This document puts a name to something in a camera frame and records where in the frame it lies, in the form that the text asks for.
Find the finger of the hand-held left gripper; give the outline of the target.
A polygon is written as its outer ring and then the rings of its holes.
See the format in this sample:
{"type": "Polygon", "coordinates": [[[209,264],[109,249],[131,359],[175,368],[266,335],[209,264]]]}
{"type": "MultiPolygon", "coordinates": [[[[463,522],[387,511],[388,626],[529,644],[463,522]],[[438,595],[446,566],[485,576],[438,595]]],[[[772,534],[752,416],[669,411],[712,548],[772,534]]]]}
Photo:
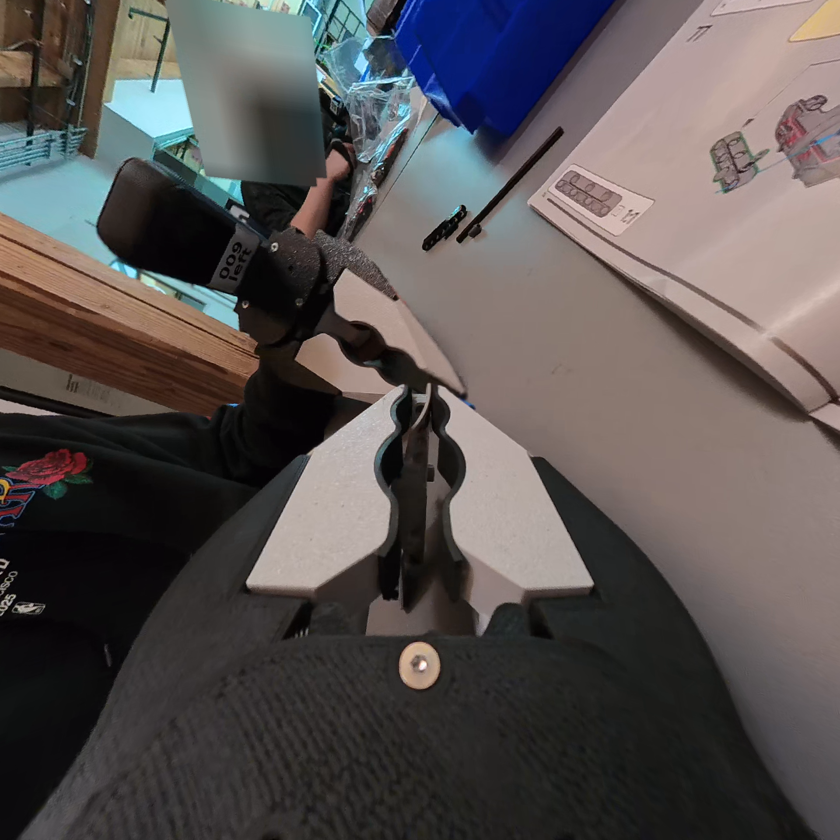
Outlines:
{"type": "Polygon", "coordinates": [[[384,396],[397,388],[375,368],[354,364],[328,334],[317,334],[303,342],[295,362],[337,388],[342,396],[384,396]]]}
{"type": "Polygon", "coordinates": [[[416,392],[429,385],[467,396],[466,385],[404,300],[346,268],[331,289],[320,333],[337,341],[349,361],[416,392]]]}

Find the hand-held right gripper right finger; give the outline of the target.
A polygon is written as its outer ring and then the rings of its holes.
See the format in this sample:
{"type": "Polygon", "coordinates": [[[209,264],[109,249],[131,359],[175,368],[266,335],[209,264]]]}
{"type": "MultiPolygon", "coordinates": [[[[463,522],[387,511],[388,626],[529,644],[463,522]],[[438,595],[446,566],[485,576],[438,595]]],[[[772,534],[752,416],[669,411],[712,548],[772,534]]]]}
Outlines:
{"type": "Polygon", "coordinates": [[[588,596],[595,583],[530,453],[448,389],[434,390],[447,594],[482,635],[500,606],[588,596]]]}

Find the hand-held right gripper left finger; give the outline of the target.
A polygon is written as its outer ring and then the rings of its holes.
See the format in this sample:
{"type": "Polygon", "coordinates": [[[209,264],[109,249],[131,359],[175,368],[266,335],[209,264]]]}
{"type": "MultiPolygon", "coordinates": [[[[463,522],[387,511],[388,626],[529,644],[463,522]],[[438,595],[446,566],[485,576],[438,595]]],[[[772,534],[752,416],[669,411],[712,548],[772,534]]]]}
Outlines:
{"type": "Polygon", "coordinates": [[[397,512],[383,463],[399,449],[398,386],[308,456],[246,580],[249,592],[306,601],[375,601],[397,512]]]}

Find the grey toy brick assembly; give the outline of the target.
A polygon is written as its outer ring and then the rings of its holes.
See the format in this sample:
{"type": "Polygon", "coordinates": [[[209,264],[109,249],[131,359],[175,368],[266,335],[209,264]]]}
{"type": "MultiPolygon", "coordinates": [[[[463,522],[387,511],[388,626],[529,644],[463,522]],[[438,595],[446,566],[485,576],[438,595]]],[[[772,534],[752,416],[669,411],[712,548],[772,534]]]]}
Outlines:
{"type": "Polygon", "coordinates": [[[429,431],[434,386],[411,394],[409,426],[404,435],[402,471],[392,488],[398,507],[400,543],[399,601],[410,613],[421,597],[428,576],[426,559],[429,431]]]}

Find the person's left forearm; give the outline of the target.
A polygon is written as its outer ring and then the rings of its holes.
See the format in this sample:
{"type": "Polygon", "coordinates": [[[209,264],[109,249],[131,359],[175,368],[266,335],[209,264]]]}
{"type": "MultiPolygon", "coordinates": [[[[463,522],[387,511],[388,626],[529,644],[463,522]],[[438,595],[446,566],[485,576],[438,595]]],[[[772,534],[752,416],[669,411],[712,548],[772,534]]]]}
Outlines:
{"type": "Polygon", "coordinates": [[[258,349],[242,401],[212,416],[208,435],[220,476],[262,487],[323,441],[340,392],[300,365],[295,352],[290,345],[258,349]]]}

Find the grey desk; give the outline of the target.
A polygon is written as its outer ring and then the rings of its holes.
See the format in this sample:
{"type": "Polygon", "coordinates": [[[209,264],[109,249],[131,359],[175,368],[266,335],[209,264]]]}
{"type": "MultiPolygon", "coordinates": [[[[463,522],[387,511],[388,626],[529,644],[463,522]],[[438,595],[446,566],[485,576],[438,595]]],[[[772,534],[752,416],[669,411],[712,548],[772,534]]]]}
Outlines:
{"type": "Polygon", "coordinates": [[[566,137],[484,233],[481,209],[552,129],[499,165],[423,112],[359,236],[479,413],[547,459],[655,563],[749,735],[820,838],[838,838],[838,439],[527,205],[566,137]]]}

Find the short black toy beam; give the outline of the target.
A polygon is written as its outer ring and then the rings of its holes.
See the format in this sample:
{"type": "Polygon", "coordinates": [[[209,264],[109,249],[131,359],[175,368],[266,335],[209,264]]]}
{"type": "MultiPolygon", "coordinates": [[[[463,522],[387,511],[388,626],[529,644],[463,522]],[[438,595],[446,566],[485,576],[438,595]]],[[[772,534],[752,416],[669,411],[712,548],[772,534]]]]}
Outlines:
{"type": "Polygon", "coordinates": [[[464,221],[467,213],[468,210],[466,205],[458,205],[450,215],[448,215],[424,238],[422,243],[423,252],[428,252],[435,247],[438,242],[449,238],[464,221]]]}

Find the long black toy axle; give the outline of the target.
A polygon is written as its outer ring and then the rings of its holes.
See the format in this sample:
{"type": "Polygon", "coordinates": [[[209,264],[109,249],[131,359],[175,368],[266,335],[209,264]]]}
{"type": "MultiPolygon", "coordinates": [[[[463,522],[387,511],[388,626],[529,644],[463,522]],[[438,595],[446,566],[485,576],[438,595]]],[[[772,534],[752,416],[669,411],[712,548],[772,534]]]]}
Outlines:
{"type": "Polygon", "coordinates": [[[489,200],[489,202],[478,211],[478,214],[475,215],[467,224],[464,230],[462,230],[457,238],[456,243],[461,245],[465,243],[468,239],[466,232],[472,227],[473,224],[478,224],[485,222],[487,217],[498,207],[498,205],[512,192],[512,190],[525,178],[530,171],[541,162],[542,158],[549,153],[555,144],[557,144],[564,136],[564,128],[562,126],[558,126],[554,131],[552,131],[551,135],[540,144],[537,150],[535,150],[525,162],[523,162],[519,168],[508,178],[507,182],[502,186],[502,188],[489,200]]]}

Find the wooden beam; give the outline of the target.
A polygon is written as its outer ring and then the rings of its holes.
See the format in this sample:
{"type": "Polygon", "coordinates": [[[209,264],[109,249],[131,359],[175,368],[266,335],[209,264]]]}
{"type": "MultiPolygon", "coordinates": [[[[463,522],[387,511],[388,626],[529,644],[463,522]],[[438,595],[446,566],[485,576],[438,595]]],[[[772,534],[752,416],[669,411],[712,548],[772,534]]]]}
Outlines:
{"type": "Polygon", "coordinates": [[[1,347],[178,412],[241,401],[243,333],[1,215],[1,347]]]}

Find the white carton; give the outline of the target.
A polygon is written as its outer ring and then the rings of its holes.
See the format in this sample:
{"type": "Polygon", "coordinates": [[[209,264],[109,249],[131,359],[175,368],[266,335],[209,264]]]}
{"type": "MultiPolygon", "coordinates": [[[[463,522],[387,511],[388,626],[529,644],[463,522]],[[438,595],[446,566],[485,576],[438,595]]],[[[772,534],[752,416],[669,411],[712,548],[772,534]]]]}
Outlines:
{"type": "Polygon", "coordinates": [[[132,416],[172,413],[173,408],[151,402],[52,365],[1,350],[1,386],[14,393],[7,399],[19,402],[24,396],[48,404],[74,406],[108,416],[132,416]]]}

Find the white cabinet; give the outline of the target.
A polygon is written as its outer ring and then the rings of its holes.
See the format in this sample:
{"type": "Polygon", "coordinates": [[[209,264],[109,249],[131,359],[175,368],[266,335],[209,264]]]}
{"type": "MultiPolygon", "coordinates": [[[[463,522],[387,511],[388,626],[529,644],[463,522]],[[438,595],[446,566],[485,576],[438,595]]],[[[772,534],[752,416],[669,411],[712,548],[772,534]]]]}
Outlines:
{"type": "Polygon", "coordinates": [[[159,149],[193,136],[183,80],[117,80],[101,111],[94,161],[114,173],[126,159],[150,160],[159,149]]]}

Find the black rose print hoodie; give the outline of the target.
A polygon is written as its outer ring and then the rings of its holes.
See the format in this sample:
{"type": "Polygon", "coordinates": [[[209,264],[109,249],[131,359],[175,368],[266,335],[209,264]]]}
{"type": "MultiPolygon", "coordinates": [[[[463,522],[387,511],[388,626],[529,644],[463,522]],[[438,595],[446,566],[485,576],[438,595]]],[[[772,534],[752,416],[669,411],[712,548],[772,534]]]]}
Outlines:
{"type": "Polygon", "coordinates": [[[2,838],[64,777],[165,589],[267,484],[217,473],[212,416],[2,415],[2,838]]]}

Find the blue plastic bin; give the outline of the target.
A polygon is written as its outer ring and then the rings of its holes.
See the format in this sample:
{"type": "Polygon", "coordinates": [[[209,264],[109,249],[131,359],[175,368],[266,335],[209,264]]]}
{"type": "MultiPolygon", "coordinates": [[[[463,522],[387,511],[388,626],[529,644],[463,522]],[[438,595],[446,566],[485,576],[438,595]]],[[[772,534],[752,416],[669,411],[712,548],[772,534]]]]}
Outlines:
{"type": "Polygon", "coordinates": [[[406,2],[395,42],[436,111],[512,136],[611,1],[406,2]]]}

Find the open instruction booklet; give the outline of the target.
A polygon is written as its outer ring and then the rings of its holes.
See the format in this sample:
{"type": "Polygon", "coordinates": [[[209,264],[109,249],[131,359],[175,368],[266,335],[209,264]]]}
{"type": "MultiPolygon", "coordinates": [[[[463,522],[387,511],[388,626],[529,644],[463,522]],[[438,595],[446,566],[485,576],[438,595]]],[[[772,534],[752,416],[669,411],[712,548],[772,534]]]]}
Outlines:
{"type": "Polygon", "coordinates": [[[839,430],[839,2],[703,2],[528,201],[839,430]]]}

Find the wooden shelf frame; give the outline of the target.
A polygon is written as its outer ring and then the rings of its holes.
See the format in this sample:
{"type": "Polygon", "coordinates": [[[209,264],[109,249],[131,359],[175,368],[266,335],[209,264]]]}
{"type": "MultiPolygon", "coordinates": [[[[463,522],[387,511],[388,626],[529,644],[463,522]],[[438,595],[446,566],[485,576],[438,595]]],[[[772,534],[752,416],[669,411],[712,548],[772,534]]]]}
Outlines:
{"type": "Polygon", "coordinates": [[[2,138],[74,133],[92,159],[116,42],[119,1],[1,2],[2,138]]]}

